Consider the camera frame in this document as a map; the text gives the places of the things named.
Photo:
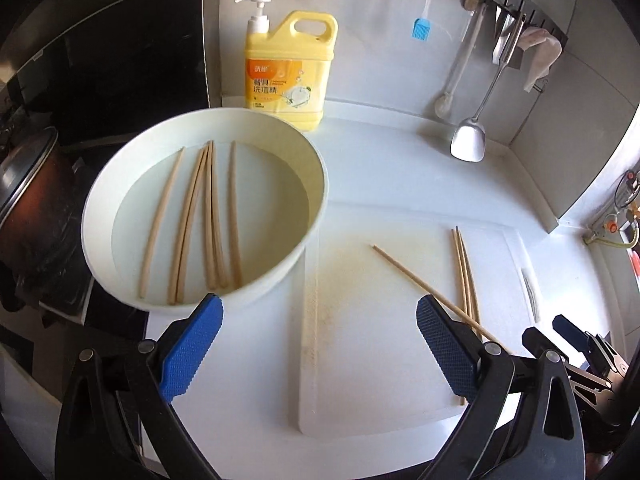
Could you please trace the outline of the gas valve fitting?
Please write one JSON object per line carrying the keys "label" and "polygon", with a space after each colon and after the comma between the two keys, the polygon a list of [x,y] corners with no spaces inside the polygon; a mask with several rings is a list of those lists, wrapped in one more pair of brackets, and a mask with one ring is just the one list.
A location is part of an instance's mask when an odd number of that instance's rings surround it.
{"label": "gas valve fitting", "polygon": [[582,237],[587,245],[623,250],[639,244],[639,171],[627,170],[618,179],[610,203]]}

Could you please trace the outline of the wooden chopstick four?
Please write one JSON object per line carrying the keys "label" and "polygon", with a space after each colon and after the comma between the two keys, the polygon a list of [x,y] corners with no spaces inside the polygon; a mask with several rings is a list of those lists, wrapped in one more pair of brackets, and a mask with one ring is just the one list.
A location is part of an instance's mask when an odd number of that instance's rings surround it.
{"label": "wooden chopstick four", "polygon": [[196,210],[198,209],[198,198],[200,197],[201,187],[204,179],[204,156],[205,148],[201,148],[198,152],[198,158],[194,165],[192,178],[186,194],[186,204],[183,207],[183,215],[180,223],[179,236],[179,252],[178,266],[175,276],[176,290],[174,299],[176,304],[183,304],[186,299],[186,276],[188,275],[191,238],[195,224]]}

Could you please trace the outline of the blue silicone brush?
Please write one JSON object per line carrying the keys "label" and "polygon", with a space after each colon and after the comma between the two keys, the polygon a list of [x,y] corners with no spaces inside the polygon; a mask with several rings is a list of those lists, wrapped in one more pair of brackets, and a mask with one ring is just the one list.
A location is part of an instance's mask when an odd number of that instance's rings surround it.
{"label": "blue silicone brush", "polygon": [[421,15],[414,21],[412,29],[412,38],[420,41],[426,41],[431,32],[431,21],[428,19],[433,0],[425,0]]}

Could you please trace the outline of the white cutting board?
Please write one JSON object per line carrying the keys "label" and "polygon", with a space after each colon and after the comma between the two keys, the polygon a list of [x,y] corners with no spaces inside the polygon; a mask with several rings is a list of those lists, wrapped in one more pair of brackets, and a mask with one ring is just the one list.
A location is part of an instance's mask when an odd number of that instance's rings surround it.
{"label": "white cutting board", "polygon": [[470,260],[480,324],[522,353],[534,320],[517,230],[393,207],[332,204],[305,255],[298,424],[320,439],[384,434],[457,415],[460,402],[416,326],[430,284],[461,298],[454,232]]}

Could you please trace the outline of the white rag on hook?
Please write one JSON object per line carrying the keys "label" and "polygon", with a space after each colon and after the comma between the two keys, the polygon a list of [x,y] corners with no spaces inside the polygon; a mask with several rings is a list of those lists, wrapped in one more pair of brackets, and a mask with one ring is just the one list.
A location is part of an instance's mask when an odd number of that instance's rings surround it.
{"label": "white rag on hook", "polygon": [[524,52],[534,50],[533,61],[524,84],[524,91],[529,93],[539,79],[549,75],[550,68],[561,56],[563,47],[561,41],[551,32],[539,27],[526,28],[518,40],[518,47]]}

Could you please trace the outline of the wooden chopstick five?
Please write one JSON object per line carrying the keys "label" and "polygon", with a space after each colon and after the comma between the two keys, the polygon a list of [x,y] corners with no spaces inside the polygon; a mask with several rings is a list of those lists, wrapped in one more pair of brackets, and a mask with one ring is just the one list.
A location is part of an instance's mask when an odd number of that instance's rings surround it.
{"label": "wooden chopstick five", "polygon": [[215,248],[214,248],[214,227],[213,227],[213,204],[212,186],[210,185],[210,142],[206,144],[204,156],[204,217],[205,217],[205,264],[206,283],[209,290],[217,287]]}

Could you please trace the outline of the wooden chopstick three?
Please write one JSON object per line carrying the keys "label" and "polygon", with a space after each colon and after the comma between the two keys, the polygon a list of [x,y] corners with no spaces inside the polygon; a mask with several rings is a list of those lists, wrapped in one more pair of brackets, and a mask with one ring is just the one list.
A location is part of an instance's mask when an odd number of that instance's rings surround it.
{"label": "wooden chopstick three", "polygon": [[205,148],[200,148],[196,156],[189,186],[182,204],[182,211],[176,236],[174,260],[172,260],[171,274],[168,288],[168,304],[181,304],[183,302],[183,281],[186,272],[186,258],[188,258],[189,242],[186,240],[192,226],[193,201],[198,184],[205,155]]}

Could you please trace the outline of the white round basin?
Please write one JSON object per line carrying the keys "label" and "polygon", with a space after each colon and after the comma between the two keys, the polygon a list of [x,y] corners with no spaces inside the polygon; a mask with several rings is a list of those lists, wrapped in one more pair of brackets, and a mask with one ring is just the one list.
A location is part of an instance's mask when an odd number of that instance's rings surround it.
{"label": "white round basin", "polygon": [[94,279],[148,312],[206,294],[234,310],[268,294],[316,234],[328,201],[320,153],[282,120],[197,110],[125,144],[94,180],[81,244]]}

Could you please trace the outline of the yellow dish soap bottle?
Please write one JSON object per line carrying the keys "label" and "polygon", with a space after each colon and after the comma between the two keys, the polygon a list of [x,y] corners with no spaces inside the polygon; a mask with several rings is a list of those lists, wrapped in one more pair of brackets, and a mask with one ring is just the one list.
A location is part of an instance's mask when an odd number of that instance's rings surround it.
{"label": "yellow dish soap bottle", "polygon": [[244,104],[277,117],[300,131],[314,131],[324,115],[334,48],[336,18],[329,13],[296,10],[273,28],[265,6],[247,21],[244,48]]}

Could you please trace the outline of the steel spatula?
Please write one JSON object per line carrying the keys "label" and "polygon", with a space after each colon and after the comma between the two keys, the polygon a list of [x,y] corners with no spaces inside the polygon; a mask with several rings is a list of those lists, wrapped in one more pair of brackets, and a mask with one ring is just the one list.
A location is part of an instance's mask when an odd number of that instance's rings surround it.
{"label": "steel spatula", "polygon": [[513,53],[518,46],[518,40],[520,40],[524,30],[525,19],[526,14],[524,12],[518,14],[512,25],[508,40],[506,40],[506,45],[502,50],[498,70],[494,78],[492,78],[483,99],[480,101],[480,105],[471,117],[465,118],[460,122],[454,132],[449,147],[450,155],[462,160],[462,162],[481,162],[484,159],[486,153],[486,131],[480,122],[480,116],[482,116],[497,82],[511,62]]}

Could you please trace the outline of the wooden chopstick eight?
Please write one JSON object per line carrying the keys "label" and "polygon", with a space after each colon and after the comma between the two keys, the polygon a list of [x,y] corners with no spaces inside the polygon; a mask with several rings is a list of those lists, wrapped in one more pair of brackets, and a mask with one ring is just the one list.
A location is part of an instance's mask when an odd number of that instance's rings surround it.
{"label": "wooden chopstick eight", "polygon": [[472,320],[480,322],[480,309],[477,304],[477,294],[473,283],[472,270],[468,253],[464,246],[462,233],[458,226],[452,230],[454,237],[454,249],[456,250],[457,263],[459,268],[460,283],[462,287],[462,311],[469,315]]}

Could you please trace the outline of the black cooking pot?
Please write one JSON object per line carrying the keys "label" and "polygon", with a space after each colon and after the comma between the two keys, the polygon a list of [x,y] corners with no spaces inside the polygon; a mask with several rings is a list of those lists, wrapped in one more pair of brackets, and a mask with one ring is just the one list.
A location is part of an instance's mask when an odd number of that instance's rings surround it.
{"label": "black cooking pot", "polygon": [[1,305],[28,304],[77,316],[92,278],[80,220],[92,171],[58,146],[48,127],[17,143],[1,162]]}

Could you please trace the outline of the wooden chopstick one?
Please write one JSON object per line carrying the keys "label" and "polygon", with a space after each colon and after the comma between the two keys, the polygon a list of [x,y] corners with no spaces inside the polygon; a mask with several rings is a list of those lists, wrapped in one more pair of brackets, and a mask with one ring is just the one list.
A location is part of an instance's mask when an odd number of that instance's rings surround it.
{"label": "wooden chopstick one", "polygon": [[426,281],[422,280],[419,275],[416,275],[406,266],[404,266],[401,262],[393,258],[390,254],[388,254],[385,250],[378,245],[372,244],[371,248],[377,252],[382,258],[384,258],[388,263],[394,266],[399,272],[404,274],[410,281],[413,281],[414,284],[421,287],[423,290],[432,295],[440,304],[449,309],[452,313],[457,315],[458,318],[461,318],[463,322],[468,324],[473,330],[477,330],[483,337],[485,337],[488,341],[495,342],[498,344],[503,350],[510,352],[510,349],[500,341],[494,334],[492,334],[489,330],[483,325],[480,325],[479,322],[473,320],[468,314],[464,313],[458,306],[456,306],[453,302],[447,299],[444,295],[442,295],[438,290],[434,289],[430,284],[427,284]]}

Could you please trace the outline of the wooden chopstick two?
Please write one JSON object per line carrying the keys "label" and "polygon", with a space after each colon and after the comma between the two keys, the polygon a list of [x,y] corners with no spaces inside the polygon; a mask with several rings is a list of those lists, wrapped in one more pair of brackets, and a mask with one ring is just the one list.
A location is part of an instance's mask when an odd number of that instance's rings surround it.
{"label": "wooden chopstick two", "polygon": [[160,196],[160,201],[158,202],[158,205],[156,207],[156,211],[153,217],[153,222],[149,232],[148,241],[146,242],[146,246],[145,246],[142,269],[140,273],[140,282],[138,287],[138,296],[140,299],[144,299],[146,296],[146,293],[148,292],[155,246],[156,246],[158,236],[160,235],[160,227],[162,226],[163,218],[164,218],[166,209],[168,207],[170,194],[171,194],[172,188],[174,187],[175,180],[183,159],[183,152],[184,152],[184,148],[180,148],[180,150],[177,152],[176,159],[174,161],[174,164],[172,165],[171,172],[163,187],[163,192],[162,192],[162,195]]}

